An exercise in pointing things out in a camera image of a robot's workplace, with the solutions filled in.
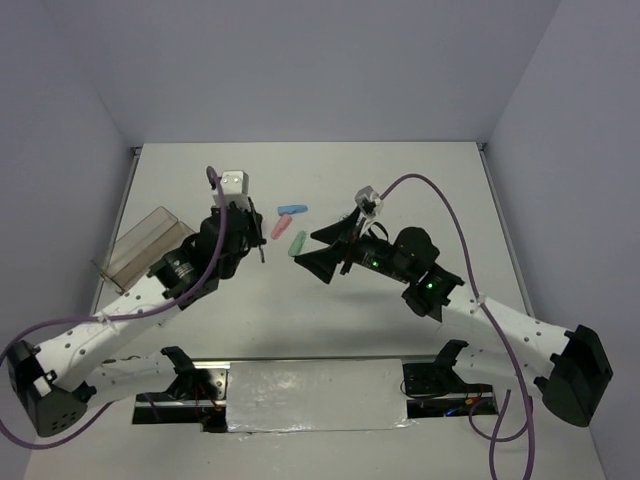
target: gray wall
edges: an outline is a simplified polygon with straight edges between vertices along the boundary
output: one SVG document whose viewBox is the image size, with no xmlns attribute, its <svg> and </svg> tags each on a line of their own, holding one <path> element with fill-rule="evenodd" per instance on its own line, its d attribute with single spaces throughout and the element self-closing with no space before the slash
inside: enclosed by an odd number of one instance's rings
<svg viewBox="0 0 640 480">
<path fill-rule="evenodd" d="M 45 0 L 134 143 L 486 140 L 558 0 Z"/>
<path fill-rule="evenodd" d="M 609 480 L 637 479 L 640 3 L 563 0 L 489 142 L 539 316 L 600 334 L 592 423 Z"/>
<path fill-rule="evenodd" d="M 39 320 L 88 312 L 97 280 L 89 261 L 109 240 L 131 156 L 39 1 L 0 1 L 0 65 L 0 342 L 7 342 Z M 0 413 L 33 438 L 6 373 Z M 28 456 L 0 438 L 0 476 L 22 478 Z"/>
</svg>

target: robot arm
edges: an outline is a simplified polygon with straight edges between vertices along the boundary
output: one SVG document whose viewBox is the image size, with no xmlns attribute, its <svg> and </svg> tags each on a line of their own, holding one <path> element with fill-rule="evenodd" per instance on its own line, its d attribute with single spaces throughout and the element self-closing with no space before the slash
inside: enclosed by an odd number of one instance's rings
<svg viewBox="0 0 640 480">
<path fill-rule="evenodd" d="M 165 325 L 215 291 L 220 280 L 235 274 L 252 248 L 260 249 L 266 243 L 262 216 L 248 196 L 248 176 L 241 171 L 224 172 L 221 184 L 227 203 L 224 243 L 215 269 L 197 291 L 183 299 L 205 274 L 220 237 L 218 207 L 211 209 L 199 233 L 164 254 L 129 291 L 98 312 L 96 322 L 75 325 L 39 345 L 20 341 L 10 347 L 7 360 L 12 386 L 39 436 L 68 429 L 89 407 L 141 392 L 169 390 L 179 398 L 200 385 L 215 398 L 215 385 L 178 347 L 145 357 L 117 359 L 114 355 L 146 330 Z M 218 195 L 214 190 L 214 200 L 220 205 Z M 143 316 L 150 311 L 158 313 Z M 122 315 L 133 318 L 111 321 Z"/>
<path fill-rule="evenodd" d="M 435 363 L 449 370 L 453 383 L 517 388 L 512 362 L 481 308 L 486 306 L 522 365 L 531 394 L 564 421 L 582 427 L 589 424 L 613 375 L 593 330 L 580 325 L 570 332 L 476 294 L 436 263 L 440 251 L 422 228 L 407 227 L 394 243 L 389 241 L 386 229 L 376 222 L 382 200 L 371 187 L 357 193 L 356 203 L 349 217 L 311 234 L 326 248 L 297 256 L 295 262 L 326 284 L 340 263 L 342 275 L 357 264 L 404 283 L 402 298 L 409 308 L 442 323 L 434 341 L 443 348 Z M 387 238 L 379 238 L 374 226 Z M 405 365 L 407 391 L 415 395 L 424 385 L 411 385 L 416 376 L 411 372 L 415 370 Z M 446 383 L 444 376 L 437 391 L 447 391 Z M 421 393 L 433 392 L 425 388 Z"/>
</svg>

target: green object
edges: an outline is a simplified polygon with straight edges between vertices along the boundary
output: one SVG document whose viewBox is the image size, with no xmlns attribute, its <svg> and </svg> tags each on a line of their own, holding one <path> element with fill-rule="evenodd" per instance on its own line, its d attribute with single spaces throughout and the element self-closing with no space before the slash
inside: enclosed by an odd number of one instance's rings
<svg viewBox="0 0 640 480">
<path fill-rule="evenodd" d="M 304 230 L 300 230 L 296 235 L 296 238 L 293 239 L 291 246 L 289 247 L 289 256 L 295 257 L 296 255 L 300 255 L 302 251 L 302 247 L 304 246 L 304 242 L 307 240 L 307 232 Z"/>
</svg>

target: blue marker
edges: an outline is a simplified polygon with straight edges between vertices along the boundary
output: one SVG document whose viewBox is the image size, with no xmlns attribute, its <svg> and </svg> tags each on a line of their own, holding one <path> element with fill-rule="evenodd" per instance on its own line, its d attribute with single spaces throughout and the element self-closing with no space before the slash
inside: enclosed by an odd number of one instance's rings
<svg viewBox="0 0 640 480">
<path fill-rule="evenodd" d="M 304 213 L 309 208 L 306 205 L 283 205 L 278 207 L 278 215 L 293 215 L 295 213 Z"/>
</svg>

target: pink object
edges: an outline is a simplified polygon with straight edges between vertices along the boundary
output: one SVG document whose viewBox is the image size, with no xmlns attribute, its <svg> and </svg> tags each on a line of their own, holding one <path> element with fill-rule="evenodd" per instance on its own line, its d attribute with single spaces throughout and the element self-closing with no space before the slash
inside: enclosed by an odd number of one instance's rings
<svg viewBox="0 0 640 480">
<path fill-rule="evenodd" d="M 273 238 L 274 240 L 277 240 L 278 238 L 280 238 L 280 235 L 282 235 L 282 232 L 284 232 L 287 227 L 291 224 L 291 222 L 293 221 L 293 217 L 291 215 L 283 215 L 280 217 L 280 220 L 278 220 L 278 223 L 276 223 L 276 226 L 273 227 L 273 230 L 271 230 L 271 238 Z"/>
</svg>

